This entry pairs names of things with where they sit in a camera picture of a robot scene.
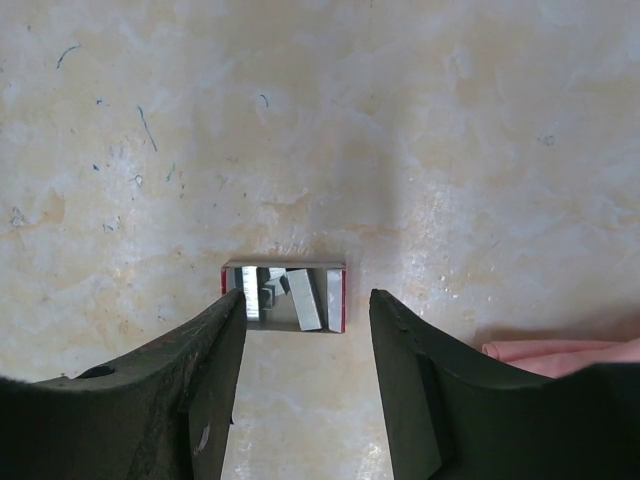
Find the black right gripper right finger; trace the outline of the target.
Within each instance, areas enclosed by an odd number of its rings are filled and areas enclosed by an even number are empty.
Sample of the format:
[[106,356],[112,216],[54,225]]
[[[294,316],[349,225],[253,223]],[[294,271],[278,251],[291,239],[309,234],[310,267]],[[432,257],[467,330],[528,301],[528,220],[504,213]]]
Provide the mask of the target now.
[[475,350],[385,290],[369,317],[396,478],[638,477],[637,364],[551,379]]

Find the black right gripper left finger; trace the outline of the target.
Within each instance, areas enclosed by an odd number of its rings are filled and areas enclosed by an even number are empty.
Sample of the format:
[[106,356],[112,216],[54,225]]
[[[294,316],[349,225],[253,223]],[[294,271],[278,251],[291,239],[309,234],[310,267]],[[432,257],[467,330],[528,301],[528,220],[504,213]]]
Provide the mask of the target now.
[[76,378],[2,378],[2,478],[220,478],[246,331],[232,290]]

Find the grey staple strip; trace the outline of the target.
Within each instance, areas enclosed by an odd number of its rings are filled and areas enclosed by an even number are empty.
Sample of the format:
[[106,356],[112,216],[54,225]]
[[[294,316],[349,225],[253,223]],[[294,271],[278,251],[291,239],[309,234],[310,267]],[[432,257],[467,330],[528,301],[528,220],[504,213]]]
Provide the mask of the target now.
[[243,266],[242,287],[246,301],[246,314],[250,322],[260,321],[259,281],[256,266]]
[[309,271],[307,269],[288,270],[287,281],[300,329],[302,331],[321,330],[321,316]]

